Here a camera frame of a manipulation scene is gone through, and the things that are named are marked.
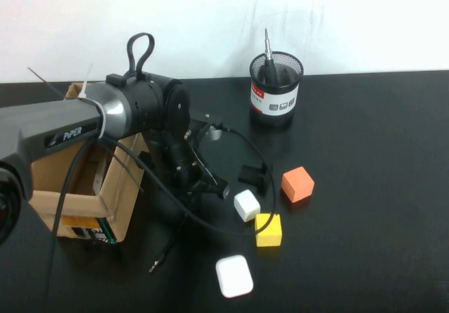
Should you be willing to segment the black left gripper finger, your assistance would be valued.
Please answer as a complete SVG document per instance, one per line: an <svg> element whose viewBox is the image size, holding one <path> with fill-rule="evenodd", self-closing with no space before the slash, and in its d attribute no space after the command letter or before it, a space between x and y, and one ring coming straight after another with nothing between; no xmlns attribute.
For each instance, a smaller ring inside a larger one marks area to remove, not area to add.
<svg viewBox="0 0 449 313"><path fill-rule="evenodd" d="M207 193L216 194L219 199L225 200L229 195L230 186L222 178L212 178L206 188Z"/></svg>
<svg viewBox="0 0 449 313"><path fill-rule="evenodd" d="M191 196L200 195L209 192L210 183L204 181L197 181L192 186L187 188L187 194Z"/></svg>

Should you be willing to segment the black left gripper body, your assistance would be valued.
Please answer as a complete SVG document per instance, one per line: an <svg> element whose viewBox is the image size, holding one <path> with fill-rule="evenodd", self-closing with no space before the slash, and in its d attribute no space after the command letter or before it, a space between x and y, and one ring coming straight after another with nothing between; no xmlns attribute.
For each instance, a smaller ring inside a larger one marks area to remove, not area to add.
<svg viewBox="0 0 449 313"><path fill-rule="evenodd" d="M172 193L187 194L187 188L195 182L214 178L199 153L199 142L209 126L205 114L173 116L164 123L160 132L162 176Z"/></svg>

